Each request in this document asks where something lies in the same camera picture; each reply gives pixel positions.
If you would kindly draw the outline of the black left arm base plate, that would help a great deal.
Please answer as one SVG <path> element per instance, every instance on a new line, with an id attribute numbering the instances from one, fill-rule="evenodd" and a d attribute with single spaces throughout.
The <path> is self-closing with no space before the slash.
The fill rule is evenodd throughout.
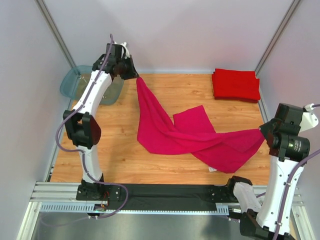
<path id="1" fill-rule="evenodd" d="M 78 201 L 119 201 L 122 194 L 122 187 L 114 184 L 91 183 L 84 180 L 77 188 L 76 200 Z"/>

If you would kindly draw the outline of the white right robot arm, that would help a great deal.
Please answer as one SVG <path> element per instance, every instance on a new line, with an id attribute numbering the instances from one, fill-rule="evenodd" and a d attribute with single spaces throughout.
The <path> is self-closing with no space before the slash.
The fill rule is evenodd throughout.
<path id="1" fill-rule="evenodd" d="M 310 153 L 310 141 L 299 136 L 319 123 L 315 104 L 303 107 L 280 103 L 274 117 L 259 127 L 269 147 L 270 173 L 262 203 L 252 183 L 233 176 L 228 193 L 241 209 L 240 234 L 255 240 L 291 240 L 290 212 L 296 185 Z"/>

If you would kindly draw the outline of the magenta t shirt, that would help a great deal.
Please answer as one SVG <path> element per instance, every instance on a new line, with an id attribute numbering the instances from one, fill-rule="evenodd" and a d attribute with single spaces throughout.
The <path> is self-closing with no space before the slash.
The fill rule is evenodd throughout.
<path id="1" fill-rule="evenodd" d="M 169 117 L 156 96 L 139 77 L 137 141 L 150 153 L 192 154 L 209 167 L 235 173 L 257 153 L 265 138 L 259 129 L 217 133 L 203 105 Z"/>

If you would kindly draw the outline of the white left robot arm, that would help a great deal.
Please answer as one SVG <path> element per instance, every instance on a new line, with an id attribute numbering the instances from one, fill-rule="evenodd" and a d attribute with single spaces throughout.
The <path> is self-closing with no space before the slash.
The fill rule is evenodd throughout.
<path id="1" fill-rule="evenodd" d="M 111 42 L 92 66 L 90 80 L 82 96 L 72 110 L 63 113 L 62 127 L 72 141 L 82 162 L 82 181 L 89 184 L 104 184 L 98 160 L 98 143 L 102 130 L 95 119 L 100 102 L 114 78 L 122 80 L 139 77 L 127 43 Z"/>

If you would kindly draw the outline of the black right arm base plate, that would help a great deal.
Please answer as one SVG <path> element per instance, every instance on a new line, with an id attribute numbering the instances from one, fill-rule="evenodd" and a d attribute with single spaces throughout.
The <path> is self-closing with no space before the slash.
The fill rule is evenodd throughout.
<path id="1" fill-rule="evenodd" d="M 212 203 L 238 203 L 233 188 L 227 185 L 206 185 L 205 196 Z"/>

